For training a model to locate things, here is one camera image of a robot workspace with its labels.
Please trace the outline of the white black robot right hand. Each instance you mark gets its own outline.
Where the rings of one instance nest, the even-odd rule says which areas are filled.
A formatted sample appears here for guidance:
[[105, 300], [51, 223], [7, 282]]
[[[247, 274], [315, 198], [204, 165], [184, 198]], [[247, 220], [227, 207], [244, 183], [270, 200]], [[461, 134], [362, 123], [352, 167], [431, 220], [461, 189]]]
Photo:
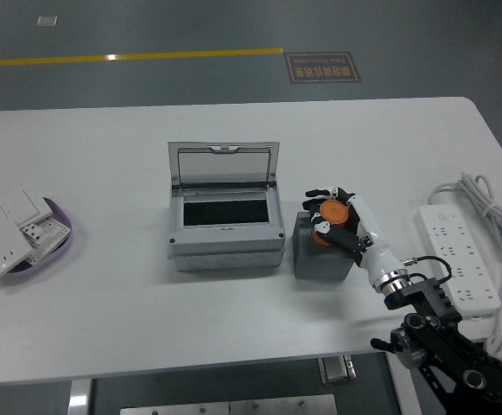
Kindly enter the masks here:
[[365, 200], [342, 188], [312, 189], [302, 207], [309, 213], [312, 237], [346, 252], [367, 271], [370, 285], [388, 295], [410, 284], [404, 263], [390, 249]]

